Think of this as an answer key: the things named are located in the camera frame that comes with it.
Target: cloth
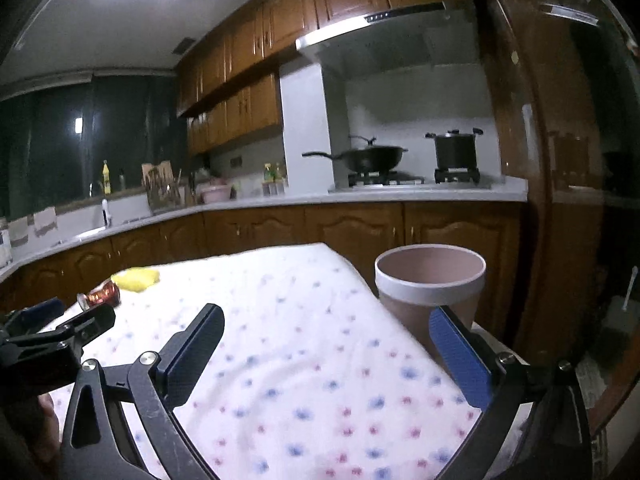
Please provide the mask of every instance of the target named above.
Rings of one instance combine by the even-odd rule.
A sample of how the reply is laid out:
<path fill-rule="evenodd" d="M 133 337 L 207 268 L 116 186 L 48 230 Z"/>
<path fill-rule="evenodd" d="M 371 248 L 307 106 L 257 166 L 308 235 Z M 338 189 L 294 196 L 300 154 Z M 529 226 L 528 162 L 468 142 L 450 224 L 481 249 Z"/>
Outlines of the cloth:
<path fill-rule="evenodd" d="M 9 222 L 9 240 L 12 242 L 16 242 L 18 240 L 23 240 L 29 234 L 27 231 L 27 217 L 23 216 L 22 218 L 18 218 L 13 222 Z"/>
<path fill-rule="evenodd" d="M 56 208 L 47 207 L 44 211 L 33 214 L 33 227 L 36 231 L 42 231 L 56 223 Z"/>
<path fill-rule="evenodd" d="M 145 292 L 122 292 L 115 326 L 83 359 L 133 362 L 159 351 L 204 304 L 220 305 L 224 335 L 175 415 L 222 480 L 431 479 L 478 419 L 351 264 L 324 244 L 161 272 Z M 79 312 L 75 305 L 62 320 Z M 52 393 L 61 420 L 71 391 Z M 150 472 L 165 478 L 135 408 L 124 410 Z M 504 461 L 519 434 L 515 424 Z"/>
<path fill-rule="evenodd" d="M 160 272 L 157 269 L 133 267 L 114 274 L 111 279 L 123 290 L 143 292 L 160 281 Z"/>

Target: faucet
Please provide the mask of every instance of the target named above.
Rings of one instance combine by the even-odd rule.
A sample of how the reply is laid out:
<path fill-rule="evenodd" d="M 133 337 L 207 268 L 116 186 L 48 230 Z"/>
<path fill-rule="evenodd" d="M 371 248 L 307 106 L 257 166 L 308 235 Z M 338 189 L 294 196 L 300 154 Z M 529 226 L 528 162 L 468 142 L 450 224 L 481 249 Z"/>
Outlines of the faucet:
<path fill-rule="evenodd" d="M 111 227 L 113 218 L 111 217 L 111 213 L 109 213 L 109 203 L 106 198 L 102 199 L 102 218 L 104 218 L 104 226 Z"/>

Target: yellow bottle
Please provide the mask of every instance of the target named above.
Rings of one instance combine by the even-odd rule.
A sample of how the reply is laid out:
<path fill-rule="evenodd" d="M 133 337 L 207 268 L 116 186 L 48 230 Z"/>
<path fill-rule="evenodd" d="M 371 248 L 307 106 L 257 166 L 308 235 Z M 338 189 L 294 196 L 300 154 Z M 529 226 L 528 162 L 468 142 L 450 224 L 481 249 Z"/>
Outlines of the yellow bottle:
<path fill-rule="evenodd" d="M 109 168 L 107 167 L 107 161 L 104 161 L 104 167 L 102 168 L 102 180 L 104 183 L 104 194 L 111 194 L 111 183 L 109 182 Z"/>

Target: blue gripper pad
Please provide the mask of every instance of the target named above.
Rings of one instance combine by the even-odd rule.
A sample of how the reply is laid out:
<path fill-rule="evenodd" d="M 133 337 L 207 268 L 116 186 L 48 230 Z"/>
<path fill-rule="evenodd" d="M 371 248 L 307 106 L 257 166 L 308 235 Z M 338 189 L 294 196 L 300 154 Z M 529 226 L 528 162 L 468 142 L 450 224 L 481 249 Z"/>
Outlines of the blue gripper pad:
<path fill-rule="evenodd" d="M 429 316 L 429 332 L 466 402 L 486 410 L 492 398 L 492 376 L 473 347 L 440 308 Z"/>

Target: air vent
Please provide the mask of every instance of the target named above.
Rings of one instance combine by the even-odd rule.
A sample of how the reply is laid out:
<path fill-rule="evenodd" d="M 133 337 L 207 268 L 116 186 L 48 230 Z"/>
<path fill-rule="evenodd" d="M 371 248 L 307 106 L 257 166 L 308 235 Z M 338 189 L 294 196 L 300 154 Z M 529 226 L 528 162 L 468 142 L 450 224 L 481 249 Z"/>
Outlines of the air vent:
<path fill-rule="evenodd" d="M 189 47 L 195 42 L 196 40 L 194 40 L 193 38 L 182 38 L 182 41 L 178 43 L 177 47 L 174 48 L 173 54 L 177 54 L 178 56 L 181 56 L 182 54 L 187 52 Z"/>

